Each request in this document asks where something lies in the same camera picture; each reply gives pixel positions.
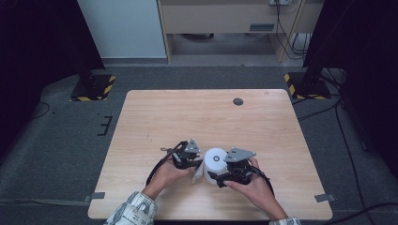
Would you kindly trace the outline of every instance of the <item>power outlet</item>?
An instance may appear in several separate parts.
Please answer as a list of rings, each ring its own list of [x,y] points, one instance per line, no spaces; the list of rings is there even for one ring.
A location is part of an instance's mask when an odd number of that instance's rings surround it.
[[[269,0],[269,5],[270,6],[289,6],[292,5],[293,0]]]

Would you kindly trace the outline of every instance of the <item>sleeve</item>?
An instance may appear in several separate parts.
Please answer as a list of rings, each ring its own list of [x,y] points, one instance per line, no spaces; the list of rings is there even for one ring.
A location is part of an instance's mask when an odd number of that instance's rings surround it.
[[[135,191],[105,221],[104,225],[153,225],[158,211],[155,202],[145,194]]]
[[[271,221],[268,225],[301,225],[301,222],[297,217],[290,217]]]

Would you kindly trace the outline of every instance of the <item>person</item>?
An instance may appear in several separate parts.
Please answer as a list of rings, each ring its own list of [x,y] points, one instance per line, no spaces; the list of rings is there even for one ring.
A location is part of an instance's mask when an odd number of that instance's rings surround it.
[[[251,164],[258,167],[255,158],[249,158]],[[126,202],[117,207],[115,212],[105,221],[104,225],[153,225],[158,206],[155,200],[162,190],[172,185],[176,180],[192,173],[194,168],[177,169],[171,160],[166,160],[151,182],[141,191],[135,191]],[[296,217],[289,217],[273,196],[267,183],[257,174],[253,174],[248,185],[234,181],[225,181],[231,189],[243,194],[259,209],[263,210],[271,220],[269,225],[300,225]]]

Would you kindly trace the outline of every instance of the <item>wall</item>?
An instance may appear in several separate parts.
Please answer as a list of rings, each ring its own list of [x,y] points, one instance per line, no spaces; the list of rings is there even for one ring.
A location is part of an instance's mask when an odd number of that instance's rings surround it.
[[[78,0],[102,58],[165,58],[156,0]]]

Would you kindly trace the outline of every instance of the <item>white roll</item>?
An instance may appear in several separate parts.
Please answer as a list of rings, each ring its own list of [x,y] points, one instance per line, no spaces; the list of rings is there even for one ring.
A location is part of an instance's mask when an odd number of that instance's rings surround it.
[[[216,173],[217,175],[221,175],[223,173],[227,173],[226,163],[224,161],[227,153],[221,148],[211,148],[205,154],[204,159],[204,174],[205,179],[212,185],[217,185],[217,181],[211,179],[208,172]]]

